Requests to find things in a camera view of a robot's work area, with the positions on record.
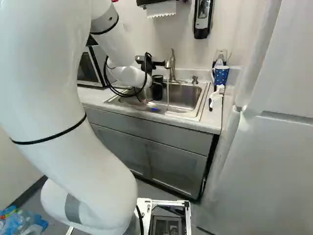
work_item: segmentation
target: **paper towel dispenser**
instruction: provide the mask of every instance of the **paper towel dispenser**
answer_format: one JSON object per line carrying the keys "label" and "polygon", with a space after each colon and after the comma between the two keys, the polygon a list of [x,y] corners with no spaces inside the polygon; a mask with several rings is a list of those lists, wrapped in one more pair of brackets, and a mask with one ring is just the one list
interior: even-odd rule
{"label": "paper towel dispenser", "polygon": [[149,4],[159,3],[163,1],[169,1],[169,0],[137,0],[137,6],[143,7],[145,9],[147,5]]}

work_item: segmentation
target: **cabinet door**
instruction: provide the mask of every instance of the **cabinet door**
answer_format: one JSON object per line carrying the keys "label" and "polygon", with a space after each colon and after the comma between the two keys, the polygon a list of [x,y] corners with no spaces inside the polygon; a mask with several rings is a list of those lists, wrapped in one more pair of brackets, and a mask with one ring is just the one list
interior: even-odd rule
{"label": "cabinet door", "polygon": [[101,142],[133,173],[148,177],[149,163],[144,139],[91,124]]}
{"label": "cabinet door", "polygon": [[147,143],[147,154],[154,181],[197,198],[207,161],[205,156],[152,141]]}

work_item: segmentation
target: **countertop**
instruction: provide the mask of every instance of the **countertop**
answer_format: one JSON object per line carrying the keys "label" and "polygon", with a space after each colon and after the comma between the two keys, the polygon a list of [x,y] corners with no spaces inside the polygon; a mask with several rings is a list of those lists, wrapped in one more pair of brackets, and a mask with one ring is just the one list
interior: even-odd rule
{"label": "countertop", "polygon": [[[166,71],[158,70],[157,74],[164,74],[167,78]],[[205,105],[203,108],[200,121],[189,120],[184,118],[172,117],[163,114],[156,114],[144,111],[138,111],[130,107],[121,107],[114,104],[106,103],[108,99],[115,96],[115,94],[109,89],[99,90],[85,87],[78,87],[78,95],[83,103],[84,107],[95,108],[112,113],[127,115],[135,118],[141,118],[145,120],[156,121],[160,123],[166,123],[173,126],[184,127],[192,130],[207,132],[211,134],[220,134],[222,127],[222,97],[217,97],[214,100],[213,111],[209,111],[208,98],[214,91],[213,82],[209,76],[208,70],[184,70],[177,69],[176,76],[182,80],[189,80],[190,76],[199,76],[199,82],[211,82],[207,97],[205,98]]]}

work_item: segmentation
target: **refrigerator door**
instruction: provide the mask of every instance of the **refrigerator door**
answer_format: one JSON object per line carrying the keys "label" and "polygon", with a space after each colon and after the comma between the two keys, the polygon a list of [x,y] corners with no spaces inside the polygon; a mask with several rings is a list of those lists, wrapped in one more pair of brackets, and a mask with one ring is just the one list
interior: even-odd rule
{"label": "refrigerator door", "polygon": [[281,3],[247,110],[313,118],[313,1]]}
{"label": "refrigerator door", "polygon": [[280,3],[281,0],[266,1],[262,20],[259,25],[256,25],[258,30],[255,40],[247,53],[246,64],[243,65],[243,69],[239,74],[240,85],[235,99],[235,104],[239,108],[244,107],[248,103],[259,76],[272,37],[272,32],[275,27]]}
{"label": "refrigerator door", "polygon": [[241,113],[199,226],[216,235],[313,234],[312,136],[309,118]]}

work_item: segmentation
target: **wall-mounted holder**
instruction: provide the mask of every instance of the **wall-mounted holder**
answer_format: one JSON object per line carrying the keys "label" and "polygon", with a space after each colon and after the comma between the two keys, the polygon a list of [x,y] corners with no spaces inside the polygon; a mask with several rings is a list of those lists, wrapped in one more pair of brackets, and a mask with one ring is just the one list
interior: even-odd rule
{"label": "wall-mounted holder", "polygon": [[205,39],[212,27],[214,0],[196,0],[194,14],[195,39]]}
{"label": "wall-mounted holder", "polygon": [[148,18],[155,18],[175,15],[177,2],[188,0],[137,0],[137,5],[147,11]]}

